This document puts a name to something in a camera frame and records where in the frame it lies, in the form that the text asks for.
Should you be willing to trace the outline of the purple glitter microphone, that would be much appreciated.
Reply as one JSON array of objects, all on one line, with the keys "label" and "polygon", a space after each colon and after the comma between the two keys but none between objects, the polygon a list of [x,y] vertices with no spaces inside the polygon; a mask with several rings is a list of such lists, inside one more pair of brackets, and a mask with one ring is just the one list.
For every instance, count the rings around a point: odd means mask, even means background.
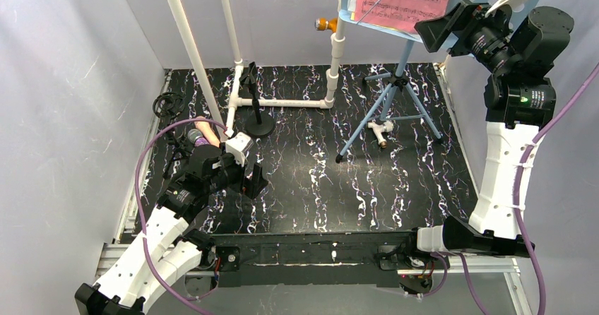
[{"label": "purple glitter microphone", "polygon": [[187,133],[187,139],[194,147],[201,145],[210,145],[208,139],[198,129],[190,129]]}]

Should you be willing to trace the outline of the pink microphone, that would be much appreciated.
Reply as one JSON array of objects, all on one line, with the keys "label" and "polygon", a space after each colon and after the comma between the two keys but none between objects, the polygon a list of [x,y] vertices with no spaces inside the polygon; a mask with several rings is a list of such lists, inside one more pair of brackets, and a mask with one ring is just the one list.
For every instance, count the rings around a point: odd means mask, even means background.
[{"label": "pink microphone", "polygon": [[202,133],[202,137],[206,140],[207,144],[214,145],[216,147],[220,146],[220,139],[215,134],[210,123],[207,121],[195,121],[194,126]]}]

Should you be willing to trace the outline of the black round-base microphone stand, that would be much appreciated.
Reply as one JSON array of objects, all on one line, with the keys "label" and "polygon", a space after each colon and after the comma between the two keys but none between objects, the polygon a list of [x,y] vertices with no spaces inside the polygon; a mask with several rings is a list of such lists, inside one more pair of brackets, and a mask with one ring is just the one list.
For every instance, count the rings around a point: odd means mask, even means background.
[{"label": "black round-base microphone stand", "polygon": [[257,67],[256,63],[250,62],[240,77],[240,84],[247,89],[251,96],[251,106],[254,116],[249,117],[245,122],[246,133],[253,138],[265,138],[270,136],[275,129],[275,119],[268,113],[261,110],[257,95]]}]

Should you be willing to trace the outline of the blue music stand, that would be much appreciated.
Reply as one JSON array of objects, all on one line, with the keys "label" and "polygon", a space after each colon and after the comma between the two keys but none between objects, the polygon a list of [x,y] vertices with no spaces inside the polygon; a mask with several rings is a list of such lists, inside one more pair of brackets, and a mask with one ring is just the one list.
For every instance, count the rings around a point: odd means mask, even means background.
[{"label": "blue music stand", "polygon": [[[416,98],[416,95],[415,95],[413,89],[410,87],[410,84],[408,82],[408,77],[404,74],[405,66],[408,62],[410,53],[412,52],[414,43],[415,43],[415,41],[413,39],[411,39],[411,38],[407,39],[407,42],[406,42],[405,48],[403,50],[402,56],[400,58],[400,61],[396,64],[396,70],[393,73],[383,73],[380,75],[367,76],[362,79],[363,84],[365,84],[368,81],[374,81],[374,80],[384,79],[384,78],[392,78],[393,81],[390,82],[383,89],[383,91],[381,92],[381,94],[380,94],[379,98],[377,99],[377,101],[375,102],[375,104],[371,107],[371,109],[368,111],[366,116],[362,119],[362,121],[360,122],[360,125],[356,128],[356,130],[353,132],[353,134],[351,135],[349,140],[345,143],[342,150],[337,154],[337,156],[335,158],[336,163],[340,163],[342,161],[343,156],[347,153],[350,146],[353,144],[353,142],[357,138],[358,134],[365,128],[365,126],[369,122],[374,121],[375,119],[379,119],[379,121],[381,121],[382,123],[385,121],[392,122],[394,120],[394,118],[387,117],[386,114],[387,114],[388,110],[390,109],[391,103],[393,101],[393,96],[394,96],[396,90],[407,90],[410,93],[414,103],[417,105],[417,107],[420,111],[419,115],[410,115],[410,116],[403,117],[402,119],[407,120],[407,119],[423,118],[426,121],[426,123],[428,124],[432,133],[434,134],[434,142],[437,144],[443,143],[443,138],[442,138],[441,133],[439,132],[437,127],[434,125],[434,122],[432,121],[429,113],[424,110],[424,107],[422,106],[422,103],[420,102],[420,100]],[[381,111],[381,115],[378,117],[375,117],[373,115],[373,113],[379,107],[379,105],[382,105],[383,109]]]}]

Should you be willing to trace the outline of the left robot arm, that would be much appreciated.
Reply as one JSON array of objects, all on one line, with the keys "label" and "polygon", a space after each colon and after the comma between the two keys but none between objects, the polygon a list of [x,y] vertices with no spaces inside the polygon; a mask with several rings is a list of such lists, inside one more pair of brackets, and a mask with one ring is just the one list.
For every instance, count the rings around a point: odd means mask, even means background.
[{"label": "left robot arm", "polygon": [[142,231],[117,262],[74,298],[80,314],[146,314],[173,284],[201,265],[213,238],[189,230],[215,193],[231,189],[256,198],[267,186],[263,168],[247,177],[244,149],[200,145],[170,180]]}]

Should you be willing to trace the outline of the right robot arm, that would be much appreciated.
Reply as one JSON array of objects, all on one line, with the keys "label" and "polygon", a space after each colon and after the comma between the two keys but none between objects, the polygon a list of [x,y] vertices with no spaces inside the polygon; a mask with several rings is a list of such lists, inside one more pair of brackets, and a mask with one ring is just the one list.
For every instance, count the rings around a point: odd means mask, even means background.
[{"label": "right robot arm", "polygon": [[574,19],[551,7],[533,8],[517,29],[503,5],[461,1],[446,15],[415,24],[427,51],[450,35],[452,57],[472,55],[489,72],[484,91],[487,155],[478,200],[467,220],[449,216],[413,231],[406,249],[528,258],[533,243],[521,229],[540,131],[554,116],[557,94],[547,73],[566,49]]}]

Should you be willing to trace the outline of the orange knob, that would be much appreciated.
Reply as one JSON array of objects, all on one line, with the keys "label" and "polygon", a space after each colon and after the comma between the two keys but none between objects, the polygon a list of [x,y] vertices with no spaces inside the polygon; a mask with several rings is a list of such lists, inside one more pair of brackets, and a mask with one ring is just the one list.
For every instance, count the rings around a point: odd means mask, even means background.
[{"label": "orange knob", "polygon": [[314,27],[317,31],[330,30],[331,32],[337,31],[338,19],[332,18],[330,20],[321,17],[315,20]]}]

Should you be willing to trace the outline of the white pipe piece brass end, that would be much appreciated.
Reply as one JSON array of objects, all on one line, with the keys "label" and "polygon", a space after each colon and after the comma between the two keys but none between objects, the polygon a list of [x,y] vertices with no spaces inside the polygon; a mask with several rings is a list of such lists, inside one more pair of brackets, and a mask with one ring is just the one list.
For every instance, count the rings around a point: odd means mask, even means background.
[{"label": "white pipe piece brass end", "polygon": [[375,121],[371,121],[367,124],[367,128],[371,129],[376,136],[379,147],[384,149],[387,147],[388,142],[384,138],[384,133],[393,131],[393,123],[391,121],[385,121],[382,124],[378,124]]}]

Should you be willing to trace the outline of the white PVC pipe frame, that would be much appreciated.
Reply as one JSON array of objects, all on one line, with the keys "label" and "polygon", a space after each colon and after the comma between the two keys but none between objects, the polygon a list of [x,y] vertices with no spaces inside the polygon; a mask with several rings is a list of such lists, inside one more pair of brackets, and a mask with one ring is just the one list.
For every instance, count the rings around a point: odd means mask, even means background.
[{"label": "white PVC pipe frame", "polygon": [[319,4],[332,12],[341,0],[167,0],[190,64],[216,119],[231,129],[235,112],[248,105],[232,84],[227,107],[220,111],[209,87],[208,68],[232,66],[239,78],[247,61],[268,66],[304,65],[315,62],[321,45],[309,46],[305,22]]}]

